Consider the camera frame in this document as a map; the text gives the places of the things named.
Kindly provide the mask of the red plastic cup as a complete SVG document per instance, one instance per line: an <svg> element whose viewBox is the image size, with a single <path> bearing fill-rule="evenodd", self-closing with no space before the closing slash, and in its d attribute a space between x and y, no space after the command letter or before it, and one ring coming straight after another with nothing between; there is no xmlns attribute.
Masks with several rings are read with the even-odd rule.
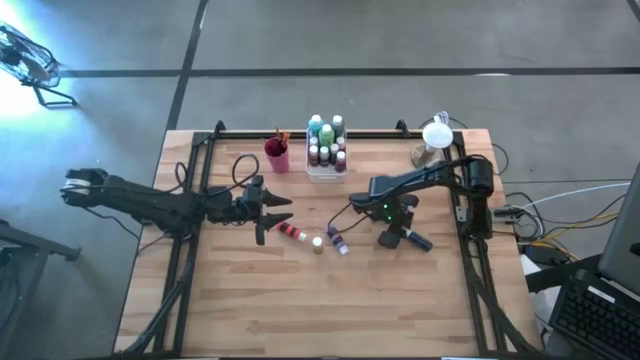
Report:
<svg viewBox="0 0 640 360"><path fill-rule="evenodd" d="M273 152L274 138L268 139L264 143L264 152L275 173L286 173L289 171L289 147L280 156L276 156Z"/></svg>

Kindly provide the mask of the grey monitor back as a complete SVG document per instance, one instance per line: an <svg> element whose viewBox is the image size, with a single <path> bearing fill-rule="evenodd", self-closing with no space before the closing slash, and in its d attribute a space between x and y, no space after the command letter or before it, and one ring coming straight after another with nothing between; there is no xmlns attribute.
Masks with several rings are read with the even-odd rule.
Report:
<svg viewBox="0 0 640 360"><path fill-rule="evenodd" d="M640 162L598 268L606 278L640 296Z"/></svg>

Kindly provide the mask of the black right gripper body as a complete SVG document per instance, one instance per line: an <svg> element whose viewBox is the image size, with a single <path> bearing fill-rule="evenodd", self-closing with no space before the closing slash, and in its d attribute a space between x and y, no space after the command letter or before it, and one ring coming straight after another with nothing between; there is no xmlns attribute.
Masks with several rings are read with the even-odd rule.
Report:
<svg viewBox="0 0 640 360"><path fill-rule="evenodd" d="M401 195L393 198L372 211L372 221L381 221L388 225L378 237L378 244L384 248L395 249L401 239L410 239L414 210L419 204L415 195Z"/></svg>

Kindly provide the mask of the small red-orange paint bottle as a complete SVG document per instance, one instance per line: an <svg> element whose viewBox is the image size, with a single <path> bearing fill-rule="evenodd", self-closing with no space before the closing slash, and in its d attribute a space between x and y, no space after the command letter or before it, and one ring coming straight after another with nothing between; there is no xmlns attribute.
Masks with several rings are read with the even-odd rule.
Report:
<svg viewBox="0 0 640 360"><path fill-rule="evenodd" d="M276 229L283 233L284 235L286 235L289 238L292 238L294 240L300 241L300 242L304 242L307 238L307 234L304 233L300 228L297 228L287 222L280 222L277 226Z"/></svg>

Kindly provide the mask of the black keyboard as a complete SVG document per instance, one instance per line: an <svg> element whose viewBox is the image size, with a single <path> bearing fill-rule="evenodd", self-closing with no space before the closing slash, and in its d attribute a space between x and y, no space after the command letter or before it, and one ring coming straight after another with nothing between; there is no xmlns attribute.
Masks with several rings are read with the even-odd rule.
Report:
<svg viewBox="0 0 640 360"><path fill-rule="evenodd" d="M585 270L561 286L549 325L607 360L640 360L640 301Z"/></svg>

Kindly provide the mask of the small blue paint bottle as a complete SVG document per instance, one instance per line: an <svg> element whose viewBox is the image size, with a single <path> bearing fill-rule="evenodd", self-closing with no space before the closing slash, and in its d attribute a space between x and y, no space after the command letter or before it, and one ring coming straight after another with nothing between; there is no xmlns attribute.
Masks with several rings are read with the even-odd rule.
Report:
<svg viewBox="0 0 640 360"><path fill-rule="evenodd" d="M405 232L405 238L417 248L425 252L430 252L433 249L433 243L430 242L425 237L423 237L422 235L410 229L405 229L404 232Z"/></svg>

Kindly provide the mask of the dark grey side desk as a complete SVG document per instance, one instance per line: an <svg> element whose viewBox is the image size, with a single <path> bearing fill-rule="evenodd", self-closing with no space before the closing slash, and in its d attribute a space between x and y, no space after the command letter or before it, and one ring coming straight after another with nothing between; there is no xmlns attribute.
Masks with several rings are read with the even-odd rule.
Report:
<svg viewBox="0 0 640 360"><path fill-rule="evenodd" d="M13 351L15 331L50 255L78 259L81 249L16 229L0 220L0 360Z"/></svg>

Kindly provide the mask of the small purple paint bottle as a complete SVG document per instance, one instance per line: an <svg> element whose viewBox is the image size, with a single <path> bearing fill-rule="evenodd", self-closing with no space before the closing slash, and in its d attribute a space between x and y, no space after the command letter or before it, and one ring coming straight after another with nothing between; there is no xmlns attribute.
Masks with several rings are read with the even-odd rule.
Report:
<svg viewBox="0 0 640 360"><path fill-rule="evenodd" d="M343 236L341 235L341 233L338 231L338 229L334 226L329 224L327 226L327 230L326 230L326 234L330 240L330 242L332 243L333 247L342 255L346 255L349 253L349 248L346 244L346 241L344 240Z"/></svg>

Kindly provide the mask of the white plastic bin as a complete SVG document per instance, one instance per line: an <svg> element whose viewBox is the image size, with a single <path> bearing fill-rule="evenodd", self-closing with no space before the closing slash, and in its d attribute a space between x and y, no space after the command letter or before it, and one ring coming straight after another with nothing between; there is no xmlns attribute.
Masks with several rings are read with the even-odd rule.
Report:
<svg viewBox="0 0 640 360"><path fill-rule="evenodd" d="M312 167L309 165L309 160L308 160L308 153L309 153L309 148L310 146L308 145L309 139L311 137L309 136L308 130L306 131L306 172L308 174L309 180L312 183L317 183L317 184L336 184L336 183L343 183L346 180L346 176L348 173L348 167L347 167L347 151L346 149L344 150L344 152L346 153L346 171L343 173L338 173L335 171L334 166L331 163L329 164L328 167L322 167L319 165L317 167Z"/></svg>

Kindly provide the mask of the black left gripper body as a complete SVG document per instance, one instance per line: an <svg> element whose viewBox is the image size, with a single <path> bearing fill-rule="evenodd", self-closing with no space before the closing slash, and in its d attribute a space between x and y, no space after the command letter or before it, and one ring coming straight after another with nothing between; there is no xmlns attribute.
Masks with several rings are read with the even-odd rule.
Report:
<svg viewBox="0 0 640 360"><path fill-rule="evenodd" d="M240 213L237 223L245 224L251 221L255 224L255 240L259 246L265 245L265 228L261 224L263 184L263 177L256 175L244 188L242 195L236 199L236 208Z"/></svg>

